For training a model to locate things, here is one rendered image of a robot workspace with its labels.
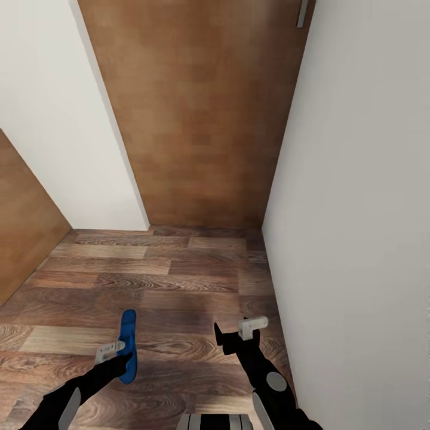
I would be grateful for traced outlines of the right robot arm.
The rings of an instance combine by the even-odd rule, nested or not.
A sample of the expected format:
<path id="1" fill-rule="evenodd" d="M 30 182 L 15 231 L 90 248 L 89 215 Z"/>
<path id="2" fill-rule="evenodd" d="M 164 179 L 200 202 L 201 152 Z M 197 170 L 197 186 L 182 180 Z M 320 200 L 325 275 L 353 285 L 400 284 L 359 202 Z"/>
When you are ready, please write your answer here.
<path id="1" fill-rule="evenodd" d="M 253 406 L 264 430 L 323 430 L 296 408 L 289 383 L 259 348 L 259 329 L 268 326 L 267 317 L 244 318 L 238 325 L 242 331 L 222 334 L 215 322 L 216 341 L 218 346 L 223 345 L 225 355 L 237 354 L 248 381 L 256 388 L 252 393 Z"/>

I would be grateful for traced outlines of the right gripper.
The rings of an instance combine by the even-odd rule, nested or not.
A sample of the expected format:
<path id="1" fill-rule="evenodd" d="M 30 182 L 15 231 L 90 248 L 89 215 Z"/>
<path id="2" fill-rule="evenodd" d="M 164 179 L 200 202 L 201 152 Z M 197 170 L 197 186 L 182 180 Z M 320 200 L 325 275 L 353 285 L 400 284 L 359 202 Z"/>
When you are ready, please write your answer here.
<path id="1" fill-rule="evenodd" d="M 223 352 L 225 355 L 237 354 L 238 359 L 244 368 L 245 359 L 253 352 L 261 352 L 259 348 L 260 343 L 260 330 L 253 330 L 253 339 L 244 341 L 238 332 L 222 334 L 219 326 L 214 323 L 215 335 L 217 345 L 223 345 Z"/>

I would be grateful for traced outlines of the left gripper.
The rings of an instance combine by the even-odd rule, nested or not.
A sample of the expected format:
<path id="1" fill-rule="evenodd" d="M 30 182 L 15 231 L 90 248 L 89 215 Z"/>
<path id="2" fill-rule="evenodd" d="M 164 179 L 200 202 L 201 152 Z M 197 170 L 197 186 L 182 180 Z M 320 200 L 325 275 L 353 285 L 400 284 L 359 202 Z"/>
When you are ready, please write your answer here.
<path id="1" fill-rule="evenodd" d="M 127 355 L 119 355 L 111 360 L 106 360 L 102 364 L 95 365 L 90 372 L 93 372 L 97 377 L 97 391 L 101 390 L 112 379 L 123 376 L 127 372 L 126 363 L 129 362 L 132 356 L 133 352 Z"/>

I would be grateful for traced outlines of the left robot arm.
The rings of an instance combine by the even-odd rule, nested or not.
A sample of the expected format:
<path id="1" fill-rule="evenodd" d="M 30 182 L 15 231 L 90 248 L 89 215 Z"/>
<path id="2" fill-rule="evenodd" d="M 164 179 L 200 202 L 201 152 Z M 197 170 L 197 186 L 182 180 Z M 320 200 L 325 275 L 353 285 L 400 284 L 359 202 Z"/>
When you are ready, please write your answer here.
<path id="1" fill-rule="evenodd" d="M 19 430 L 67 430 L 76 412 L 86 400 L 112 379 L 127 372 L 126 363 L 132 353 L 112 358 L 109 354 L 125 348 L 124 341 L 107 343 L 97 348 L 95 366 L 84 376 L 72 378 L 48 391 L 25 425 Z"/>

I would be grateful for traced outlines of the sandal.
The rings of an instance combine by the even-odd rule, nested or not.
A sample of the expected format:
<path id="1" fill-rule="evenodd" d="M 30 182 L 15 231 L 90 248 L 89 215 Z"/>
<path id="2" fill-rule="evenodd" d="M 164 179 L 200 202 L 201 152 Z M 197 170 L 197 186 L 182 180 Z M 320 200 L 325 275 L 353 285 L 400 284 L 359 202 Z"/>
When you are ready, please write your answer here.
<path id="1" fill-rule="evenodd" d="M 117 357 L 119 355 L 127 355 L 133 352 L 133 356 L 126 363 L 127 372 L 120 376 L 120 380 L 125 384 L 133 383 L 137 375 L 137 349 L 135 340 L 135 329 L 136 329 L 136 311 L 126 310 L 122 315 L 121 320 L 121 331 L 118 338 L 119 341 L 125 342 L 125 348 L 117 351 Z"/>

